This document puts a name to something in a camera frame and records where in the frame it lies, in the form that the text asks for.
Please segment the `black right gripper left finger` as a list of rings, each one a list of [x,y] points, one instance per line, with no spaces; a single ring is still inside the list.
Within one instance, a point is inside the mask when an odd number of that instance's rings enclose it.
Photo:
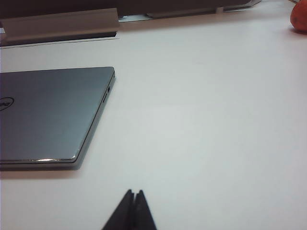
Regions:
[[[131,225],[131,212],[134,193],[129,189],[119,202],[105,225],[103,230],[129,230]]]

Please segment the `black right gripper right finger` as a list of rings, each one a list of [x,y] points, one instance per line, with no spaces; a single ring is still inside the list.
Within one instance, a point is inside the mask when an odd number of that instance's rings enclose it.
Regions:
[[[133,211],[133,229],[157,230],[143,190],[140,190],[135,197]]]

